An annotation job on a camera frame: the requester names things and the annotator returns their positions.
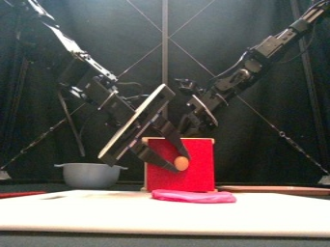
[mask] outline pink towel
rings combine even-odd
[[[173,201],[182,203],[197,203],[197,204],[223,204],[234,203],[237,201],[235,196],[231,192],[186,192],[178,190],[157,189],[151,193],[153,198],[162,201]]]

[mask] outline black curtain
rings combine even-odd
[[[297,1],[301,13],[312,1]],[[119,76],[120,81],[139,82],[145,94],[162,83],[163,1],[60,0],[43,2],[60,30],[94,59]],[[293,1],[286,0],[169,0],[169,86],[175,99],[167,107],[175,125],[187,113],[189,96],[182,95],[175,78],[190,78],[210,87],[211,77],[238,60],[247,47],[279,33],[294,21]],[[20,150],[46,132],[47,138],[8,166],[14,178],[62,179],[54,164],[100,162],[98,153],[114,130],[104,125],[107,116],[95,114],[92,106],[75,113],[74,121],[83,129],[87,156],[79,153],[67,123],[55,131],[51,126],[64,118],[56,89],[58,78],[72,57],[55,35],[38,20],[26,20],[2,2],[2,163],[7,164]],[[316,27],[312,73],[318,107],[312,92],[305,64],[300,57],[278,63],[241,97],[255,108],[234,98],[229,107],[215,111],[218,128],[205,133],[215,139],[214,158],[217,182],[222,183],[317,183],[324,173],[278,134],[285,133],[317,161],[325,160],[321,150],[329,146],[329,19]],[[301,52],[295,45],[282,62]],[[92,80],[95,72],[86,69],[70,83]],[[120,88],[130,96],[135,88]],[[67,95],[70,111],[82,104]],[[321,129],[314,111],[321,114]],[[320,135],[328,143],[320,142]],[[120,180],[143,181],[143,163],[127,153],[120,165],[130,169]]]

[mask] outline cutting board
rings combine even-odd
[[[330,202],[237,193],[234,204],[151,199],[147,192],[68,191],[0,200],[0,231],[330,237]]]

